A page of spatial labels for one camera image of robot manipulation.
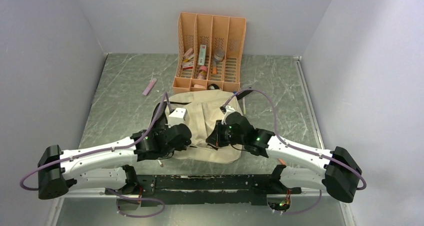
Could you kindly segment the beige canvas backpack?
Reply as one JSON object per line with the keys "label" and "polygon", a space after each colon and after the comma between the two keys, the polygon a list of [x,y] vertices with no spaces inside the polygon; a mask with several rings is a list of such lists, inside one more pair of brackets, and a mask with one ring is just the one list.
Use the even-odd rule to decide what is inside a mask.
{"label": "beige canvas backpack", "polygon": [[220,164],[229,164],[240,158],[239,144],[235,146],[236,149],[225,146],[215,150],[206,142],[207,137],[214,130],[216,121],[224,117],[220,106],[232,95],[233,92],[214,89],[184,92],[169,97],[172,109],[187,109],[185,123],[192,132],[190,147],[187,150],[175,152],[174,158]]}

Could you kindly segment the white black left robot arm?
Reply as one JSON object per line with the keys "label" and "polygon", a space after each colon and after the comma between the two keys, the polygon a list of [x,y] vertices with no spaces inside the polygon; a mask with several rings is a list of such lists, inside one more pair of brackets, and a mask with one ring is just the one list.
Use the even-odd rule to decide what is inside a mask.
{"label": "white black left robot arm", "polygon": [[116,142],[78,150],[46,148],[37,173],[38,198],[53,199],[69,191],[110,188],[131,194],[138,188],[134,164],[168,157],[191,144],[185,124],[142,130]]}

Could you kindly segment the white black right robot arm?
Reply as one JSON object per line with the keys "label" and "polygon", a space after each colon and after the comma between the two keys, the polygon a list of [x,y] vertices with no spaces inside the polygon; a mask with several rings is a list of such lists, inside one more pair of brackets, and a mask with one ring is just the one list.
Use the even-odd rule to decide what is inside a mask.
{"label": "white black right robot arm", "polygon": [[362,170],[345,148],[319,149],[279,138],[271,131],[254,128],[238,112],[227,113],[223,120],[218,120],[206,142],[218,148],[239,144],[252,155],[289,160],[299,165],[299,168],[279,170],[279,174],[270,179],[270,187],[276,193],[287,188],[312,188],[351,203],[360,189]]}

